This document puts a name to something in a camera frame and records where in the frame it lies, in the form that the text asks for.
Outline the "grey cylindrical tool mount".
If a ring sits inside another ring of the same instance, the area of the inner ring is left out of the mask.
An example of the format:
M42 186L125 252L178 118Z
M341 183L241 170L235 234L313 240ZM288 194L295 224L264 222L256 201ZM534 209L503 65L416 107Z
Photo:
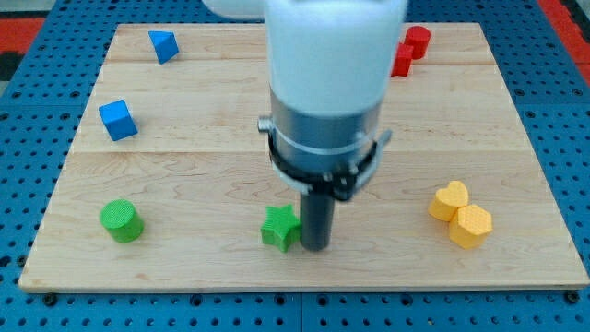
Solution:
M376 135L381 104L353 113L306 113L270 93L258 120L278 176L296 191L349 201L376 173L392 132Z

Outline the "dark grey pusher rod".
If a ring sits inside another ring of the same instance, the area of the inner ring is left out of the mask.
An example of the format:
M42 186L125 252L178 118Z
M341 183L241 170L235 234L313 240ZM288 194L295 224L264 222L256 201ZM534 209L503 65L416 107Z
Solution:
M334 207L335 199L329 195L301 194L301 244L306 250L319 252L330 244Z

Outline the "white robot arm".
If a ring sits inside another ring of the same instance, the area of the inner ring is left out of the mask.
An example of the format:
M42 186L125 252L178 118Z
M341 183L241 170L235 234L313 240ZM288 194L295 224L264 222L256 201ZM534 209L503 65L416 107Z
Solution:
M258 120L275 172L299 191L301 245L330 243L334 206L377 171L391 131L379 116L405 0L204 0L265 23L271 113Z

